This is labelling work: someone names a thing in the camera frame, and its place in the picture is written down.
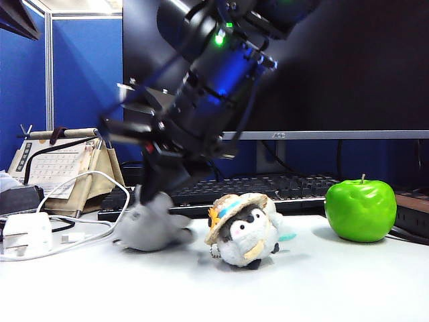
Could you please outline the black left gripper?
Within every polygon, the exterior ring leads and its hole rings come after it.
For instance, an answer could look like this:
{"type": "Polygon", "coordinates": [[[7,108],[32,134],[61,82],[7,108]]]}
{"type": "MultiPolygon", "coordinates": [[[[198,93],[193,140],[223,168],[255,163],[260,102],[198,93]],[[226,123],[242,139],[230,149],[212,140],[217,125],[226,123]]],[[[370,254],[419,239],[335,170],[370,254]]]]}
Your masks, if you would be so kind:
{"type": "Polygon", "coordinates": [[[250,43],[209,43],[191,64],[174,102],[152,123],[139,201],[173,195],[210,173],[209,158],[233,157],[261,76],[277,62],[250,43]]]}

